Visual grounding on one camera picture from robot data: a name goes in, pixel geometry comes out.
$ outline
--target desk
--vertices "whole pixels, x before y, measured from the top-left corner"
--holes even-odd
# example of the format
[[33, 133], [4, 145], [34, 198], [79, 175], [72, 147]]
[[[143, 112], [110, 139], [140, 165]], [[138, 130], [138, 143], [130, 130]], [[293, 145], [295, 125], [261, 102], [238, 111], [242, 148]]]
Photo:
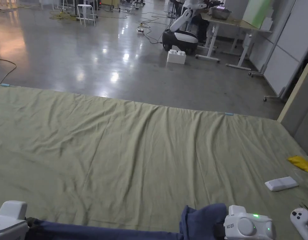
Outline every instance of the desk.
[[[202, 19], [210, 22], [210, 25], [208, 27], [209, 28], [208, 29], [208, 36], [207, 36], [206, 43], [205, 43], [205, 46], [204, 46], [204, 48], [208, 49], [208, 53], [207, 53], [207, 56], [196, 54], [195, 57], [196, 58], [202, 57], [202, 58], [206, 58], [206, 59], [209, 59], [209, 60], [217, 61], [219, 63], [221, 60], [219, 58], [211, 57], [211, 54], [212, 54], [212, 51], [213, 51], [213, 48], [214, 48], [214, 43], [215, 43], [215, 40], [216, 40], [216, 37], [217, 37], [217, 32], [218, 32], [220, 25], [225, 24], [225, 25], [238, 27], [239, 29], [245, 29], [245, 30], [251, 32], [251, 34], [249, 35], [249, 40], [247, 41], [247, 44], [244, 46], [244, 51], [241, 55], [241, 58], [239, 59], [238, 64], [237, 65], [226, 64], [226, 66], [234, 67], [234, 68], [240, 68], [240, 69], [250, 71], [251, 70], [250, 68], [242, 67], [243, 60], [246, 56], [246, 53], [247, 53], [247, 50], [249, 49], [250, 44], [253, 42], [253, 40], [255, 39], [255, 37], [256, 37], [256, 35], [259, 31], [261, 31], [261, 32], [271, 32], [271, 31], [264, 31], [264, 30], [258, 29], [258, 28], [248, 24], [247, 22], [245, 22], [243, 20], [239, 20], [239, 21], [235, 20], [231, 16], [229, 16], [229, 18], [227, 20], [212, 18], [212, 16], [208, 15], [207, 13], [201, 13], [201, 16], [202, 16]], [[212, 26], [211, 25], [215, 26], [214, 33], [212, 32]], [[230, 54], [233, 53], [234, 47], [237, 43], [237, 40], [238, 40], [238, 35], [235, 37], [235, 40], [233, 42]]]

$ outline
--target yellow object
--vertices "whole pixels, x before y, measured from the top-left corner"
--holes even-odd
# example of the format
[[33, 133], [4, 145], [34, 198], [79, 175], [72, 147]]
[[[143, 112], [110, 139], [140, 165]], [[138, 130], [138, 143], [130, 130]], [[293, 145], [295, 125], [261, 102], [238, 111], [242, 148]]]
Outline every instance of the yellow object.
[[294, 164], [296, 167], [308, 172], [308, 161], [306, 161], [303, 157], [294, 156], [288, 158], [288, 161]]

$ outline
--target gray concrete floor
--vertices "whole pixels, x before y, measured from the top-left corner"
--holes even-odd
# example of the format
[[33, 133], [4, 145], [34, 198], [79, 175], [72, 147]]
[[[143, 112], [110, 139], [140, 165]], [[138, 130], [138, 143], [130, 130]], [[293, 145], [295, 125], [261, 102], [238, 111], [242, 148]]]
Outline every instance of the gray concrete floor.
[[[216, 53], [220, 64], [193, 56], [185, 65], [167, 64], [162, 44], [137, 34], [138, 21], [161, 16], [149, 34], [159, 38], [166, 25], [158, 23], [170, 22], [158, 15], [165, 14], [166, 4], [149, 0], [127, 18], [101, 10], [96, 27], [49, 19], [50, 6], [0, 12], [0, 58], [17, 64], [4, 83], [277, 119], [283, 104], [263, 102], [264, 95], [274, 94], [266, 80], [225, 66], [238, 57]], [[12, 67], [0, 62], [0, 80]]]

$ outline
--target white box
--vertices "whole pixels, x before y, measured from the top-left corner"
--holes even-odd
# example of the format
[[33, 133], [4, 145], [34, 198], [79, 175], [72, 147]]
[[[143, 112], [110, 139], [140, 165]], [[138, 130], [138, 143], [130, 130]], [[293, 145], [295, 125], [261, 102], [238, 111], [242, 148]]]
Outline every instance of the white box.
[[267, 18], [264, 19], [260, 29], [265, 30], [265, 31], [269, 31], [271, 29], [272, 24], [273, 24], [272, 18], [267, 17]]
[[185, 63], [186, 54], [184, 51], [176, 51], [170, 50], [167, 54], [167, 62], [168, 63], [178, 63], [184, 64]]
[[297, 187], [298, 183], [292, 177], [273, 179], [265, 183], [272, 192]]
[[273, 9], [273, 8], [269, 8], [269, 9], [267, 10], [267, 12], [266, 12], [266, 16], [265, 16], [265, 17], [271, 18], [272, 15], [273, 15], [273, 13], [274, 13], [274, 9]]

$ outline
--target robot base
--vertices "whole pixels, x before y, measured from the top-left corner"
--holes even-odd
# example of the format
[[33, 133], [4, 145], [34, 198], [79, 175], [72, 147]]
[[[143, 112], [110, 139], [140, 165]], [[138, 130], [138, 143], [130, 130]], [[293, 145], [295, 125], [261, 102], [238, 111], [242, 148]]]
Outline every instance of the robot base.
[[181, 30], [171, 32], [167, 29], [163, 33], [162, 42], [166, 51], [171, 50], [174, 45], [181, 51], [184, 51], [187, 55], [192, 55], [197, 49], [198, 39], [191, 32]]

